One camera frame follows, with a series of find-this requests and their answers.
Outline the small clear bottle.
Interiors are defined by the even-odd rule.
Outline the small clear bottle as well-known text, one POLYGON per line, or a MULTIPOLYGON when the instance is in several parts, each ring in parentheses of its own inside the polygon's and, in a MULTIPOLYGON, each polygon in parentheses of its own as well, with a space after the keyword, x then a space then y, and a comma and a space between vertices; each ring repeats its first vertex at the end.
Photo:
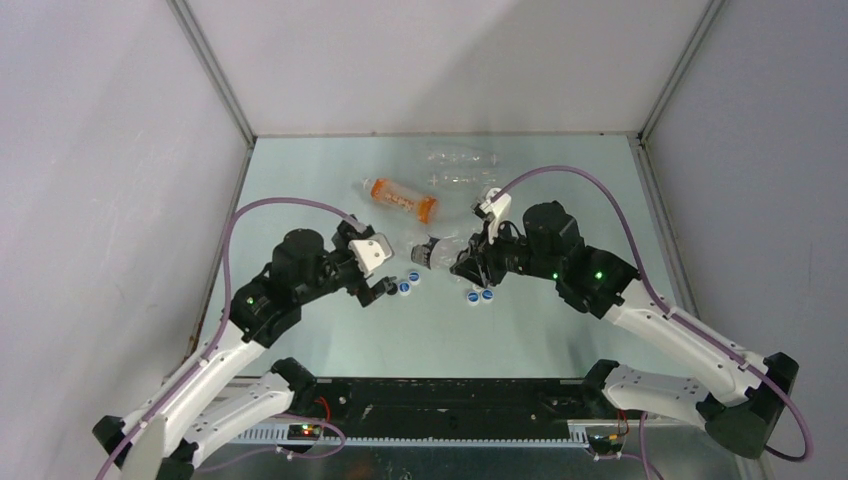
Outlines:
POLYGON ((429 236, 412 246, 409 257, 413 263, 428 270, 448 270, 469 248, 471 240, 471 236, 429 236))

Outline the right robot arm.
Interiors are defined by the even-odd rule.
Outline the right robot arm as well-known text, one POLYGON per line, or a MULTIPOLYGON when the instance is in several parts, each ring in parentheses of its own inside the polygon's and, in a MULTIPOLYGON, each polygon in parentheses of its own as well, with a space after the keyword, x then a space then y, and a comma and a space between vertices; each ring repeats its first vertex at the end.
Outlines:
POLYGON ((641 410, 697 427, 740 457, 766 452, 799 370, 794 359, 750 351, 651 292, 634 266, 587 245, 560 203, 536 204, 522 221, 519 232, 511 222, 497 224, 486 215, 451 273, 483 288, 509 273, 551 280, 567 305, 649 342, 688 372, 651 374, 600 360, 581 392, 588 414, 606 418, 617 409, 641 410))

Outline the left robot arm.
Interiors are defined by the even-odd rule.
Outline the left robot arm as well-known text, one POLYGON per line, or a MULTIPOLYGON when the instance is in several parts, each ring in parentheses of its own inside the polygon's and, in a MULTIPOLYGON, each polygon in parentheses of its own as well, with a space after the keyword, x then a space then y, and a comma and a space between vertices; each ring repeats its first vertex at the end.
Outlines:
POLYGON ((328 251, 314 230, 287 233, 270 262, 232 296, 220 331, 135 411, 95 425, 93 434, 109 455, 106 465, 146 479, 188 479, 255 424, 286 411, 297 417, 311 412, 314 379, 292 359, 278 362, 246 393, 209 405, 301 321, 303 306, 345 290, 366 307, 389 291, 389 277, 368 283, 394 255, 384 234, 341 222, 332 242, 328 251))

